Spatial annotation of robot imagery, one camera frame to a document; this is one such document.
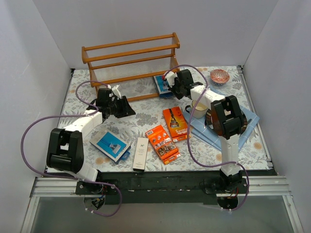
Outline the blue Harry's razor box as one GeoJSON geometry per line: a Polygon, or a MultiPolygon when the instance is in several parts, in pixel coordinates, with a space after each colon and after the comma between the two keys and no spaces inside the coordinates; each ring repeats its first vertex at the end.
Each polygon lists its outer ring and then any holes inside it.
{"type": "Polygon", "coordinates": [[[90,143],[116,164],[130,155],[131,145],[117,137],[110,130],[103,128],[97,132],[90,143]]]}
{"type": "Polygon", "coordinates": [[[168,90],[168,84],[163,80],[162,75],[154,76],[154,82],[156,84],[160,98],[166,98],[173,95],[173,93],[168,90]]]}

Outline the orange razor pack with pictures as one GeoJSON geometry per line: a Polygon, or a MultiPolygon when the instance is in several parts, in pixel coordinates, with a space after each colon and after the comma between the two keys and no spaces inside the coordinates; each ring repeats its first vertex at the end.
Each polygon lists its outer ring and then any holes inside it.
{"type": "Polygon", "coordinates": [[[179,149],[162,125],[148,130],[145,134],[164,165],[171,163],[181,156],[179,149]]]}

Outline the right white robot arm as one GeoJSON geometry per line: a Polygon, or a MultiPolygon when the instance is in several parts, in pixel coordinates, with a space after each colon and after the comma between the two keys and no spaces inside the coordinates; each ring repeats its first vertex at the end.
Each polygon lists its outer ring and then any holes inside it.
{"type": "Polygon", "coordinates": [[[180,100],[187,97],[196,104],[207,107],[207,116],[211,118],[212,130],[221,142],[222,162],[217,187],[226,193],[233,192],[242,183],[242,171],[239,162],[239,138],[247,120],[240,109],[235,96],[223,96],[215,93],[208,84],[194,82],[188,69],[176,73],[167,71],[163,80],[168,89],[180,100]]]}

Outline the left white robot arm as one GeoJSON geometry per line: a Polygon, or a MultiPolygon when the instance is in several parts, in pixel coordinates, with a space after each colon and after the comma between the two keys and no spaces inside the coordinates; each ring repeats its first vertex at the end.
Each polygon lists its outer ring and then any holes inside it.
{"type": "Polygon", "coordinates": [[[103,190],[103,181],[98,179],[98,170],[84,161],[83,140],[93,129],[101,125],[109,116],[116,118],[134,116],[126,96],[122,96],[116,87],[101,88],[84,114],[72,124],[51,131],[47,167],[63,171],[81,180],[88,180],[87,189],[92,194],[103,190]]]}

